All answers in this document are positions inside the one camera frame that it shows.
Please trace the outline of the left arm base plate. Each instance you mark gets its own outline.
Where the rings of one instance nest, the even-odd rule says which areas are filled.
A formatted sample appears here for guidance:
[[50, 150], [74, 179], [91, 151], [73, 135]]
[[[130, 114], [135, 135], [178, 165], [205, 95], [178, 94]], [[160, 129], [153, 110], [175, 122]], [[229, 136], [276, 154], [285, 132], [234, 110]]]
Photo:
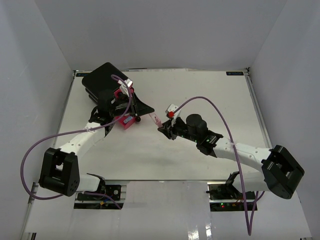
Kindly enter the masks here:
[[119, 184], [107, 184], [107, 185], [100, 186], [97, 189], [97, 192], [99, 194], [108, 195], [115, 201], [119, 201], [121, 199], [121, 191], [122, 191], [122, 186]]

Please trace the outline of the pink translucent highlighter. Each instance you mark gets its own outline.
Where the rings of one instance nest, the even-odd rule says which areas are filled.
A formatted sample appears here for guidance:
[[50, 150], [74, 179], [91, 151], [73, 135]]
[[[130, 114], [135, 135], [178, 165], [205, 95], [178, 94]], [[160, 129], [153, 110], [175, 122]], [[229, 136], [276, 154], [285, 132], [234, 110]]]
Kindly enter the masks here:
[[150, 113], [149, 116], [158, 128], [162, 127], [160, 118], [154, 112]]

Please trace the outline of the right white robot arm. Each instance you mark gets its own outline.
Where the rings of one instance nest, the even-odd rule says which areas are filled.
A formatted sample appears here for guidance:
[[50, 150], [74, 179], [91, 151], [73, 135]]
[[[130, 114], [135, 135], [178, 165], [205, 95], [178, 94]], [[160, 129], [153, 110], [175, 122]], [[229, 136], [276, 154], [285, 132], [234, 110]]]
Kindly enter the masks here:
[[256, 171], [244, 176], [233, 173], [225, 187], [226, 195], [236, 200], [244, 193], [269, 191], [282, 199], [291, 199], [305, 171], [294, 156], [281, 145], [261, 148], [243, 143], [232, 143], [222, 134], [208, 129], [199, 114], [191, 114], [186, 120], [169, 119], [158, 128], [169, 140], [181, 137], [192, 141], [204, 155], [235, 161]]

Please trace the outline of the pink drawer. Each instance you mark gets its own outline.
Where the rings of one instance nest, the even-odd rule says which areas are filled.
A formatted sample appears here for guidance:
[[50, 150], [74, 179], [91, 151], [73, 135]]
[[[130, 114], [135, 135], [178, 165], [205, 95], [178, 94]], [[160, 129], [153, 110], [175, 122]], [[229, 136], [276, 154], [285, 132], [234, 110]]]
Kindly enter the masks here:
[[139, 123], [141, 121], [141, 118], [139, 116], [123, 116], [123, 117], [117, 117], [117, 122], [125, 129], [127, 130], [129, 127], [131, 127], [134, 123]]

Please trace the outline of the black drawer cabinet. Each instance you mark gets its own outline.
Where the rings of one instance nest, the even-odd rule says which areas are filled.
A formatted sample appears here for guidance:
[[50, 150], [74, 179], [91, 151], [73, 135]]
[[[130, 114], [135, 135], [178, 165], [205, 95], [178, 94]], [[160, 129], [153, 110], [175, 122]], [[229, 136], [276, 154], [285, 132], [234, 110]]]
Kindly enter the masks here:
[[120, 84], [111, 78], [111, 75], [116, 75], [126, 81], [128, 77], [116, 68], [110, 62], [106, 62], [97, 69], [88, 73], [82, 78], [82, 85], [88, 93], [89, 98], [95, 103], [98, 103], [99, 93], [104, 90], [117, 91]]

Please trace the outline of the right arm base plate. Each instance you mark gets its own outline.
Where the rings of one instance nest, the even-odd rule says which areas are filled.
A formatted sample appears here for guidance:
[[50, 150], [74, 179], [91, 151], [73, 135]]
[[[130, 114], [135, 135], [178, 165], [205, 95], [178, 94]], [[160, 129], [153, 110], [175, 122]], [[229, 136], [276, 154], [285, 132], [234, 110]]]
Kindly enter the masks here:
[[240, 174], [238, 171], [233, 172], [229, 175], [228, 179], [222, 183], [208, 183], [206, 193], [208, 194], [209, 200], [218, 203], [241, 203], [244, 200], [244, 194], [242, 188], [237, 190], [233, 183], [236, 177]]

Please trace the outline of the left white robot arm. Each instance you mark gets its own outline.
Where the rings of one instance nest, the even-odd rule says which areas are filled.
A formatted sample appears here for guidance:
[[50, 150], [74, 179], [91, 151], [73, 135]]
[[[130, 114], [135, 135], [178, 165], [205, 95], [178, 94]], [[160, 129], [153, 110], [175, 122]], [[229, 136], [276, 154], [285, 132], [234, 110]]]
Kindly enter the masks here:
[[79, 160], [110, 133], [117, 120], [130, 117], [135, 121], [154, 111], [134, 92], [130, 96], [110, 90], [100, 92], [84, 131], [59, 148], [50, 147], [45, 151], [40, 187], [68, 197], [76, 192], [88, 192], [96, 200], [103, 198], [106, 187], [101, 184], [102, 177], [81, 174]]

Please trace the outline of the blue translucent highlighter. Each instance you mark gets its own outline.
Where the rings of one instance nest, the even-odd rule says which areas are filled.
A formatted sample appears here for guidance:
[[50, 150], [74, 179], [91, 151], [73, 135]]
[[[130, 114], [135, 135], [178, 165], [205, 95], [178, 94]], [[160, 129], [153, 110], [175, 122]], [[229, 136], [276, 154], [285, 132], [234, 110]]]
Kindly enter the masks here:
[[132, 120], [132, 117], [130, 116], [130, 117], [127, 117], [123, 122], [125, 123], [125, 124], [127, 124], [128, 122], [130, 122]]

